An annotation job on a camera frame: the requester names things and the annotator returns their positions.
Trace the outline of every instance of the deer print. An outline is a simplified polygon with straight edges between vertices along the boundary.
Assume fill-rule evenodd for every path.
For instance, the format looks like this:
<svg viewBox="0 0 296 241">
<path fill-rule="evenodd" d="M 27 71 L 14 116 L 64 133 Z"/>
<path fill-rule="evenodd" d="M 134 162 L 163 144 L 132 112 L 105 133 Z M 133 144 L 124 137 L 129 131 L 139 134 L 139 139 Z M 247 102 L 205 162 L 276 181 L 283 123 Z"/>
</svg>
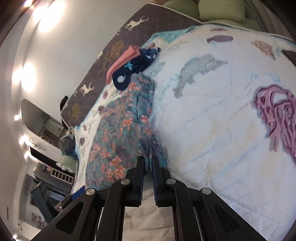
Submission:
<svg viewBox="0 0 296 241">
<path fill-rule="evenodd" d="M 144 18 L 144 16 L 142 16 L 138 22 L 130 21 L 130 23 L 128 23 L 128 24 L 125 26 L 125 28 L 126 28 L 127 30 L 129 30 L 129 31 L 132 31 L 132 29 L 133 29 L 134 27 L 138 26 L 140 23 L 142 23 L 142 22 L 146 22 L 146 21 L 149 20 L 149 17 L 146 18 L 146 19 L 144 19 L 144 20 L 143 20 L 143 18 Z"/>
<path fill-rule="evenodd" d="M 84 97 L 87 93 L 89 93 L 90 91 L 92 91 L 94 89 L 94 86 L 91 88 L 91 83 L 89 84 L 89 87 L 87 88 L 86 85 L 83 85 L 80 88 L 80 91 L 82 93 L 82 96 Z"/>
</svg>

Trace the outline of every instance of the pink cloth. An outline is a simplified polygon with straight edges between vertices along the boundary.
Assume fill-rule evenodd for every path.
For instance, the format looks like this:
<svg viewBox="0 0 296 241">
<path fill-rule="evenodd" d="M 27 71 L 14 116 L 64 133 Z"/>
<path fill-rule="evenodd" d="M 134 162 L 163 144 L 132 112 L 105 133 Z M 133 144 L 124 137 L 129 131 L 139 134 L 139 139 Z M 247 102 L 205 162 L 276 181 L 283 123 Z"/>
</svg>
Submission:
<svg viewBox="0 0 296 241">
<path fill-rule="evenodd" d="M 124 51 L 124 53 L 112 64 L 110 69 L 108 69 L 107 71 L 107 80 L 106 80 L 107 85 L 111 83 L 112 75 L 116 70 L 124 66 L 127 62 L 129 62 L 133 58 L 141 55 L 139 51 L 140 48 L 141 47 L 139 46 L 132 46 L 132 45 L 129 46 L 129 48 L 126 51 Z"/>
</svg>

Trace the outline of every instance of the green cushion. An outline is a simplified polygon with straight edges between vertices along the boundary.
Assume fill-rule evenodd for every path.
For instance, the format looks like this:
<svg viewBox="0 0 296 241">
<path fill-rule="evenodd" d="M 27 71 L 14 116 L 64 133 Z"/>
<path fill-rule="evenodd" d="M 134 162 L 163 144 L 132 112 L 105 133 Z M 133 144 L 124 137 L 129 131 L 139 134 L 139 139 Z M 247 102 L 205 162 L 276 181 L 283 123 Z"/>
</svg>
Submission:
<svg viewBox="0 0 296 241">
<path fill-rule="evenodd" d="M 192 0 L 172 0 L 164 3 L 163 6 L 200 20 L 198 5 Z"/>
<path fill-rule="evenodd" d="M 198 8 L 202 21 L 228 19 L 240 22 L 245 20 L 244 0 L 201 0 Z"/>
<path fill-rule="evenodd" d="M 242 22 L 235 22 L 227 19 L 217 19 L 217 20 L 207 21 L 207 23 L 226 23 L 229 25 L 244 27 L 251 30 L 255 30 L 255 31 L 262 31 L 260 29 L 259 24 L 254 19 L 250 19 L 250 18 L 246 18 L 246 20 Z"/>
<path fill-rule="evenodd" d="M 70 156 L 63 156 L 61 165 L 70 168 L 74 172 L 76 171 L 76 161 Z"/>
</svg>

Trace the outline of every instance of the ceiling light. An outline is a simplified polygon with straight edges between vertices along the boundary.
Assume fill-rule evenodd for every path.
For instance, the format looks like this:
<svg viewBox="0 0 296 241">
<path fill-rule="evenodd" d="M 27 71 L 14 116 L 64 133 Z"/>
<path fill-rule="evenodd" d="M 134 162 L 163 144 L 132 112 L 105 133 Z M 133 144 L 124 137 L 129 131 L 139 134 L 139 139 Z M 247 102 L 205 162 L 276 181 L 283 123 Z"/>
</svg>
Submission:
<svg viewBox="0 0 296 241">
<path fill-rule="evenodd" d="M 47 32 L 61 19 L 65 9 L 65 3 L 63 0 L 55 0 L 44 12 L 40 22 L 39 30 L 42 32 Z"/>
<path fill-rule="evenodd" d="M 25 2 L 24 2 L 24 7 L 31 7 L 31 5 L 32 5 L 32 0 L 26 0 Z"/>
<path fill-rule="evenodd" d="M 20 115 L 15 115 L 15 121 L 18 121 L 20 119 Z"/>
<path fill-rule="evenodd" d="M 36 71 L 31 63 L 25 63 L 22 69 L 22 87 L 26 91 L 32 91 L 36 87 Z"/>
</svg>

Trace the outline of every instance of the floral fabric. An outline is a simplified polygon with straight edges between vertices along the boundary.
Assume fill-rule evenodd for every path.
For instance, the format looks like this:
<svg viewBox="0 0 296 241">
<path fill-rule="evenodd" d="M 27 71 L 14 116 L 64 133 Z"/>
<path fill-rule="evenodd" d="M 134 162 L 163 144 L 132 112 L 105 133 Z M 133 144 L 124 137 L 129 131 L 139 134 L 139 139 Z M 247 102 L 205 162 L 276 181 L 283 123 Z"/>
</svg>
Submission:
<svg viewBox="0 0 296 241">
<path fill-rule="evenodd" d="M 138 156 L 145 159 L 145 172 L 152 172 L 152 156 L 161 167 L 165 159 L 161 145 L 149 128 L 155 82 L 142 73 L 133 74 L 128 90 L 100 108 L 98 126 L 86 167 L 86 188 L 108 188 L 136 166 Z"/>
</svg>

